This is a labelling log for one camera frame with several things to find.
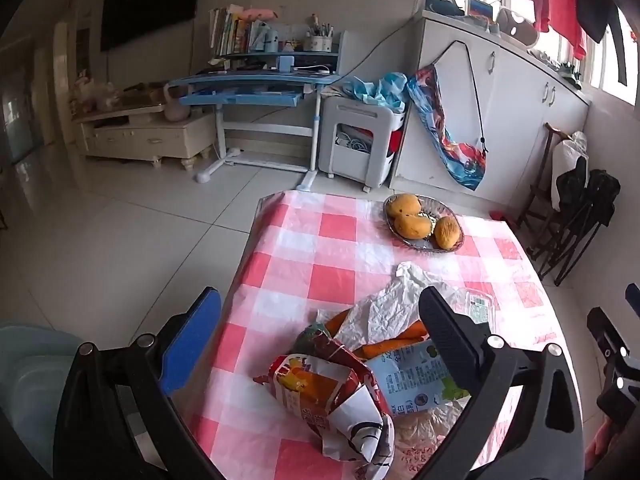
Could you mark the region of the light blue drink carton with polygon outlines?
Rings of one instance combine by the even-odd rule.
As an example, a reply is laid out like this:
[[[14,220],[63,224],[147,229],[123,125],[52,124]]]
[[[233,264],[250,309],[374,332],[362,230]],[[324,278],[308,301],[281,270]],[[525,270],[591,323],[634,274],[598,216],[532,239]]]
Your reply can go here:
[[[390,350],[367,362],[394,417],[465,399],[431,339]]]

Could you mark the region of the white plastic bag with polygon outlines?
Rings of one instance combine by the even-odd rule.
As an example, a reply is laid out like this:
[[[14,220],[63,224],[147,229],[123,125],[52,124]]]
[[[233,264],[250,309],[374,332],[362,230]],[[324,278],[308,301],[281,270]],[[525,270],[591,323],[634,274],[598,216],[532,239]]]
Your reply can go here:
[[[434,286],[454,312],[468,312],[466,288],[445,283],[406,261],[396,266],[395,275],[385,288],[348,310],[334,338],[349,350],[396,338],[420,320],[419,300],[428,286]]]

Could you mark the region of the red snack wrapper bag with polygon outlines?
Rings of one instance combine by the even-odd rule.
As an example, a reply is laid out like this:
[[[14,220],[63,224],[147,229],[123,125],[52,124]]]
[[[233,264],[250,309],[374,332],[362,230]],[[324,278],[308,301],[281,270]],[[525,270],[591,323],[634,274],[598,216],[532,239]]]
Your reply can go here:
[[[254,382],[318,434],[324,456],[382,470],[390,466],[395,429],[382,389],[372,370],[326,326],[307,326]]]

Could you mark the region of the clear plastic bottle white cap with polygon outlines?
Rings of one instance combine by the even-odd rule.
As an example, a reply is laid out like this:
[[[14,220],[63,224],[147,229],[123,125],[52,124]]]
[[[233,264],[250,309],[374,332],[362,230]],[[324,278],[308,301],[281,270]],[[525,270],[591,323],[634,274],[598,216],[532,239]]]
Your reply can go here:
[[[463,313],[475,324],[486,323],[490,328],[495,325],[494,298],[479,290],[467,289],[464,296]]]

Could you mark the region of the yellow mango right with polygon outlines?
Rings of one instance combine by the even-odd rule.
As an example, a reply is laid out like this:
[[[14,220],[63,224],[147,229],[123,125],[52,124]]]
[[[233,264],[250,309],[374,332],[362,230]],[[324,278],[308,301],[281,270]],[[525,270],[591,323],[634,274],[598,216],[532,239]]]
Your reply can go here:
[[[446,216],[439,218],[434,229],[434,237],[437,246],[443,250],[454,248],[461,236],[461,229],[456,218]]]

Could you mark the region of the yellow mango middle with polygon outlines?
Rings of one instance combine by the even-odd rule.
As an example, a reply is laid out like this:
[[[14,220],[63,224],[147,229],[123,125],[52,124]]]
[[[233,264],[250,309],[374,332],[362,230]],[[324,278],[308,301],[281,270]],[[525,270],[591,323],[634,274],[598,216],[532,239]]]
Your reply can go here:
[[[395,231],[406,240],[424,240],[434,229],[430,217],[418,214],[398,214],[394,219]]]

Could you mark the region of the yellow mango left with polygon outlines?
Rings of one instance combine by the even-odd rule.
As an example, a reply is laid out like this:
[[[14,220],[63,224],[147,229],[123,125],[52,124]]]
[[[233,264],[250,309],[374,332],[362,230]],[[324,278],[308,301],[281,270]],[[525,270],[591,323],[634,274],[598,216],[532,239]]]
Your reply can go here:
[[[396,218],[403,214],[415,216],[422,211],[422,204],[416,195],[397,194],[388,200],[385,209],[390,218]]]

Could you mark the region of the teal sofa seat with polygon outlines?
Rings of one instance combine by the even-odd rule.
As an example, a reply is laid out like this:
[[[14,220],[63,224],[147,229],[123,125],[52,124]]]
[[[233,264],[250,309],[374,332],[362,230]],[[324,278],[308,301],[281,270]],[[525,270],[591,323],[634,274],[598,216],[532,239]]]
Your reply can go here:
[[[42,326],[1,325],[1,461],[52,476],[58,408],[81,340]]]

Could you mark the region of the colourful hanging bag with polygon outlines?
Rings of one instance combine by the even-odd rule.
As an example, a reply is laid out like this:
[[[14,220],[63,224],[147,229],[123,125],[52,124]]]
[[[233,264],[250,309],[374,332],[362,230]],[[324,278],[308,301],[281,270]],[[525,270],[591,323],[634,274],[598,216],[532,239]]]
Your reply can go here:
[[[420,123],[431,136],[436,154],[457,184],[475,192],[486,174],[487,154],[484,120],[480,108],[474,70],[471,72],[476,118],[480,134],[474,143],[454,140],[447,127],[438,71],[435,63],[420,68],[407,82],[406,89]]]

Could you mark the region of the dark folding chair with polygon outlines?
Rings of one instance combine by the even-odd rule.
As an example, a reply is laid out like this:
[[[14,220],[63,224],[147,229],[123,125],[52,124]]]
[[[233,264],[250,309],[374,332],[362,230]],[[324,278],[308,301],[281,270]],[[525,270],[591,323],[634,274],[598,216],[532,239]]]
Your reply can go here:
[[[538,276],[558,272],[553,283],[561,285],[574,269],[600,229],[606,228],[615,212],[620,181],[603,169],[591,169],[578,159],[574,170],[559,178],[561,210],[551,205],[552,151],[570,134],[544,124],[546,140],[540,166],[529,185],[529,193],[515,225],[526,226],[532,240],[526,248],[532,260],[541,259]]]

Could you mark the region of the cream TV cabinet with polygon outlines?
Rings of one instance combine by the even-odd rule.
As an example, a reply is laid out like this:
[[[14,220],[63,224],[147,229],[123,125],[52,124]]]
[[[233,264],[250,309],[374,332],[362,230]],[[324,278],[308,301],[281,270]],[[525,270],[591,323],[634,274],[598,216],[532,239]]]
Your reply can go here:
[[[192,171],[198,159],[209,158],[215,142],[215,116],[191,112],[180,122],[170,122],[163,104],[122,108],[79,116],[76,145],[90,157],[138,160],[162,166],[164,159],[181,162]]]

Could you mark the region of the white sideboard cabinet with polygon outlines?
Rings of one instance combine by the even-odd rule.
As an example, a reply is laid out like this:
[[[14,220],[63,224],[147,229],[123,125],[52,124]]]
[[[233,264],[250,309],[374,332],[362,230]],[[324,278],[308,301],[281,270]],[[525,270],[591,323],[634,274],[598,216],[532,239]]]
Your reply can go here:
[[[525,50],[464,21],[422,11],[412,32],[409,74],[436,65],[446,128],[457,142],[485,139],[487,168],[476,190],[457,183],[411,107],[390,185],[477,209],[520,209],[542,161],[544,125],[584,128],[588,98]]]

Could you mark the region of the row of books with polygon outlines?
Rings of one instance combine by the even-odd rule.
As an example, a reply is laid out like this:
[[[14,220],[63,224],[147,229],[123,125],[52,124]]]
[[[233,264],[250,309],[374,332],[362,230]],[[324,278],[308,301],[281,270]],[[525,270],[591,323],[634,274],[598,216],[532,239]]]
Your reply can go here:
[[[259,18],[242,18],[232,6],[208,11],[209,51],[214,58],[257,51],[256,41],[265,27]]]

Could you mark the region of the pen holder cup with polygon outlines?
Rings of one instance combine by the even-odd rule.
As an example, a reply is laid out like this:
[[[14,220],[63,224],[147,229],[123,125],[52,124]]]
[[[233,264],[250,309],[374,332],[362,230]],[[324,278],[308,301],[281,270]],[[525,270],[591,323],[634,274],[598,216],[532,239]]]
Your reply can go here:
[[[306,52],[330,53],[333,49],[334,28],[330,24],[312,24],[308,27],[304,40]]]

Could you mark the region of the red hanging garment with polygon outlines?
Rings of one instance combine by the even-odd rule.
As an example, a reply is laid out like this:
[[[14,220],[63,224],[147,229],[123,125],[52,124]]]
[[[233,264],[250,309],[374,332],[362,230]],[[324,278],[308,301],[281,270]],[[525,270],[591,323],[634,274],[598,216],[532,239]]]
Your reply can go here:
[[[573,58],[581,61],[587,54],[586,33],[578,23],[576,0],[533,0],[535,28],[538,32],[553,29],[573,49]]]

